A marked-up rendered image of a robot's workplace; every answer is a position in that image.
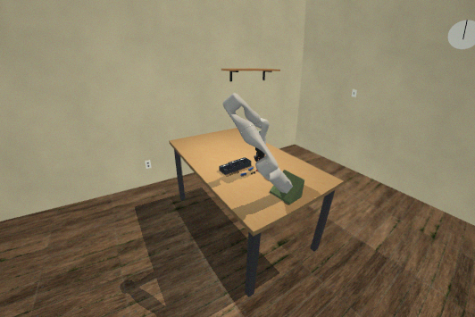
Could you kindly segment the dark grey three-compartment bin rack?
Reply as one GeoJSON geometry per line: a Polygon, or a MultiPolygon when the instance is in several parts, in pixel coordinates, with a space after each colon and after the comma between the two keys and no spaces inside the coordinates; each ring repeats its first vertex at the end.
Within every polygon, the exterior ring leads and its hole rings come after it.
{"type": "Polygon", "coordinates": [[[237,159],[235,161],[223,164],[223,165],[221,165],[222,167],[219,166],[219,168],[220,168],[220,171],[224,175],[227,175],[227,174],[230,174],[232,172],[239,171],[239,170],[242,170],[244,168],[247,168],[247,167],[251,166],[251,162],[252,162],[251,160],[244,157],[244,158],[240,158],[240,159],[237,159]]]}

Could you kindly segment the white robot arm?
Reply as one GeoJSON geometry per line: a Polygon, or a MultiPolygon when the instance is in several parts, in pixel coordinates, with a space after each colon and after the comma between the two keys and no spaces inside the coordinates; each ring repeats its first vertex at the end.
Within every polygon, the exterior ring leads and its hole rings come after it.
{"type": "Polygon", "coordinates": [[[250,106],[235,93],[230,95],[223,102],[223,106],[236,124],[245,142],[264,152],[265,156],[255,163],[256,169],[280,192],[287,193],[293,187],[291,185],[292,183],[285,177],[286,175],[279,168],[277,161],[266,146],[266,133],[269,128],[269,122],[262,119],[259,114],[253,111],[250,106]],[[236,114],[236,110],[241,106],[244,108],[245,117],[248,121],[236,114]],[[255,126],[261,130],[257,131],[255,126]]]}

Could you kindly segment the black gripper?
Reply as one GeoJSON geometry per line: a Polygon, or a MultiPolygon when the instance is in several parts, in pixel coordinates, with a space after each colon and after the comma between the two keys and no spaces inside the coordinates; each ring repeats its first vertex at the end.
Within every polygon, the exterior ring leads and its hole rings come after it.
{"type": "Polygon", "coordinates": [[[254,160],[257,162],[257,161],[259,161],[260,159],[262,159],[262,158],[265,156],[265,154],[264,154],[264,152],[262,152],[262,151],[261,151],[260,149],[258,149],[258,148],[255,148],[255,150],[256,150],[256,155],[254,156],[254,160]],[[257,157],[257,155],[258,155],[258,157],[257,157]],[[257,159],[256,159],[256,158],[257,158],[257,159]],[[259,160],[258,160],[258,159],[259,159],[259,160]]]}

